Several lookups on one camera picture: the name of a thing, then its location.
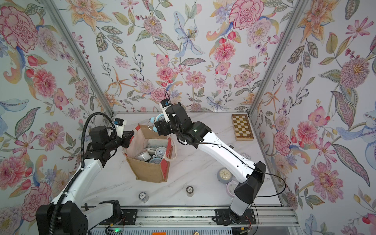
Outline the white round alarm clock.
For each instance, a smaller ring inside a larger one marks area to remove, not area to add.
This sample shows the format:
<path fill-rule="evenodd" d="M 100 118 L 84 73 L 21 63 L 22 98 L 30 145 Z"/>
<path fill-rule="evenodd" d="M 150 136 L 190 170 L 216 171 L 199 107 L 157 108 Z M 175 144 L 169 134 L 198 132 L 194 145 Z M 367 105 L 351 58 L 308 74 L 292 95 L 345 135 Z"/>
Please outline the white round alarm clock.
<path fill-rule="evenodd" d="M 155 150 L 155 156 L 156 157 L 159 157 L 159 158 L 163 158 L 165 155 L 166 155 L 166 151 L 167 151 L 167 148 L 166 147 L 158 147 L 156 150 Z"/>

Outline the light blue twin bell clock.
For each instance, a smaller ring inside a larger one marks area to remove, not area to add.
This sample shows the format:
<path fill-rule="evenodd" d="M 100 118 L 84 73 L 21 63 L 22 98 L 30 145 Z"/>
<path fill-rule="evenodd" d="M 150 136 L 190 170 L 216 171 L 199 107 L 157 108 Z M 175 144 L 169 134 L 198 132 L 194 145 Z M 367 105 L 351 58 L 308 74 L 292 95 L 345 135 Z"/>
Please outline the light blue twin bell clock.
<path fill-rule="evenodd" d="M 164 114 L 158 114 L 157 116 L 152 117 L 147 123 L 148 129 L 154 132 L 158 132 L 157 127 L 155 126 L 155 122 L 164 120 L 164 119 L 165 119 Z"/>

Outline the mint round alarm clock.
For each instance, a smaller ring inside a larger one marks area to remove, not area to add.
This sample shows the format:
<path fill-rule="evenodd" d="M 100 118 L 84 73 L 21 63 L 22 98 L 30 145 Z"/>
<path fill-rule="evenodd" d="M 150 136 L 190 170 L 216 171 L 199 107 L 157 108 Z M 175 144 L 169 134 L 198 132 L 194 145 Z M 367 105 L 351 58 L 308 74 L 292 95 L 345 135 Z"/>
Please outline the mint round alarm clock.
<path fill-rule="evenodd" d="M 160 158 L 160 157 L 153 157 L 153 158 L 150 159 L 149 163 L 159 165 L 162 162 L 162 160 L 163 159 Z"/>

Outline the silver round alarm clock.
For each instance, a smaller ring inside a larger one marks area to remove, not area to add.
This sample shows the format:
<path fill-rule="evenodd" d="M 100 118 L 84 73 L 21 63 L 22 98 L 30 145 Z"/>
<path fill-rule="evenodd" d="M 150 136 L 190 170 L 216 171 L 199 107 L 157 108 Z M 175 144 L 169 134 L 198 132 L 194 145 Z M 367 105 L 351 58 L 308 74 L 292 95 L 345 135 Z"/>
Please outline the silver round alarm clock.
<path fill-rule="evenodd" d="M 135 160 L 138 160 L 138 161 L 143 161 L 143 162 L 148 162 L 149 160 L 151 160 L 151 155 L 148 151 L 145 151 L 141 154 L 139 154 L 138 156 L 135 157 Z"/>

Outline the grey round alarm clock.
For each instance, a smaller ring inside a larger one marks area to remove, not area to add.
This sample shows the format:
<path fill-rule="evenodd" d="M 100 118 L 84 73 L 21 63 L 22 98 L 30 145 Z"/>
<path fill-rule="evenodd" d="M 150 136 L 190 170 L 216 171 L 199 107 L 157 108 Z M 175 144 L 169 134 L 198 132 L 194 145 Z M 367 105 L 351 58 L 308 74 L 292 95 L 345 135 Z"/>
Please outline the grey round alarm clock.
<path fill-rule="evenodd" d="M 222 184 L 228 184 L 233 180 L 233 174 L 226 168 L 221 168 L 217 172 L 217 179 Z"/>

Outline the small white square clock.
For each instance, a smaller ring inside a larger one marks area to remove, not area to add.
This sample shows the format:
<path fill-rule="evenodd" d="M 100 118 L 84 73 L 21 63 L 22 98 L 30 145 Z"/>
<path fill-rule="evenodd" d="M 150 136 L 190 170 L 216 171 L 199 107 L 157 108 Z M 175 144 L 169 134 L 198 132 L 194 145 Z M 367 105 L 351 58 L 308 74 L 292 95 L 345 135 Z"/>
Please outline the small white square clock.
<path fill-rule="evenodd" d="M 242 153 L 241 156 L 242 156 L 243 158 L 249 160 L 249 161 L 252 160 L 252 158 L 251 158 L 248 154 L 246 154 L 246 153 Z"/>

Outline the white digital alarm clock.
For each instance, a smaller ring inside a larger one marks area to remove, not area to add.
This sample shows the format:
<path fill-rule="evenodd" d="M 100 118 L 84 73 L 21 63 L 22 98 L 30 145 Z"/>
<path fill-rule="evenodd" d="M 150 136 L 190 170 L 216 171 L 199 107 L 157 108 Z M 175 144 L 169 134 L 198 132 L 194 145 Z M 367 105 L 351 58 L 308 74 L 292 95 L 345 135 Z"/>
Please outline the white digital alarm clock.
<path fill-rule="evenodd" d="M 168 140 L 164 139 L 148 139 L 146 140 L 146 148 L 152 149 L 152 148 L 159 148 L 159 147 L 167 147 Z"/>

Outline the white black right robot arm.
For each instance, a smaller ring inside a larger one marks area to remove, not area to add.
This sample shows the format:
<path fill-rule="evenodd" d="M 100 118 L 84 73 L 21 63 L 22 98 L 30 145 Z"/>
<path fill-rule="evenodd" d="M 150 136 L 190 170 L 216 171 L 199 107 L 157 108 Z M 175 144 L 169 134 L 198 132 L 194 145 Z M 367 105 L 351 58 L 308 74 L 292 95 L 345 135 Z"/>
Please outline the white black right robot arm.
<path fill-rule="evenodd" d="M 174 134 L 184 146 L 193 146 L 221 163 L 238 180 L 235 197 L 228 210 L 213 218 L 220 225 L 240 224 L 244 213 L 258 198 L 264 183 L 266 165 L 253 162 L 231 149 L 204 123 L 193 122 L 181 103 L 172 104 L 169 99 L 160 102 L 162 113 L 151 119 L 153 131 L 160 136 Z"/>

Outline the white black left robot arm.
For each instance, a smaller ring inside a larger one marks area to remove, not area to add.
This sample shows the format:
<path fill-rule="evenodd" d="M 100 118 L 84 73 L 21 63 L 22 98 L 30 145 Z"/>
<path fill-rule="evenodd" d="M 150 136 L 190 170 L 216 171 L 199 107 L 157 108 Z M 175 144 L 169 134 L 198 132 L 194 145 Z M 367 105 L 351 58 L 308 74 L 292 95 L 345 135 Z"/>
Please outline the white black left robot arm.
<path fill-rule="evenodd" d="M 133 131 L 124 131 L 125 120 L 116 118 L 110 127 L 98 126 L 90 132 L 91 143 L 84 150 L 81 142 L 81 164 L 64 189 L 48 205 L 36 212 L 40 235 L 85 235 L 106 221 L 118 224 L 123 221 L 119 201 L 101 202 L 93 209 L 82 211 L 83 199 L 96 176 L 103 170 L 119 147 L 128 147 Z"/>

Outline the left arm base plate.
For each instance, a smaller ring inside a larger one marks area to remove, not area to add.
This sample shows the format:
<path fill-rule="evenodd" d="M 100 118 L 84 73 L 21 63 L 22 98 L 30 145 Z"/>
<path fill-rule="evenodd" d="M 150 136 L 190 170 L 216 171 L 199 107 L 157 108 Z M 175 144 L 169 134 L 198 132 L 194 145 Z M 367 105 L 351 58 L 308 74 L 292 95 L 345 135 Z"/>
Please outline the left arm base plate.
<path fill-rule="evenodd" d="M 115 225 L 117 222 L 120 225 L 135 225 L 137 219 L 137 209 L 122 209 L 120 213 L 106 219 L 100 223 L 100 225 Z"/>

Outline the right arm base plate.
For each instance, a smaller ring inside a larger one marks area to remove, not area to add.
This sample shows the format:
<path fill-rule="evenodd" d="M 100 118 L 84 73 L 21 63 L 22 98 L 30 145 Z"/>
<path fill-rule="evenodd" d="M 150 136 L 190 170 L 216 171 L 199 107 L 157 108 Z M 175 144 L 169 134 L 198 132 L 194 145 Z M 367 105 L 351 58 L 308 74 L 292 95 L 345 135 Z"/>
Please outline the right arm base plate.
<path fill-rule="evenodd" d="M 215 215 L 212 217 L 212 221 L 217 225 L 255 225 L 257 223 L 252 209 L 246 209 L 243 215 L 237 215 L 230 208 L 215 209 L 214 212 Z"/>

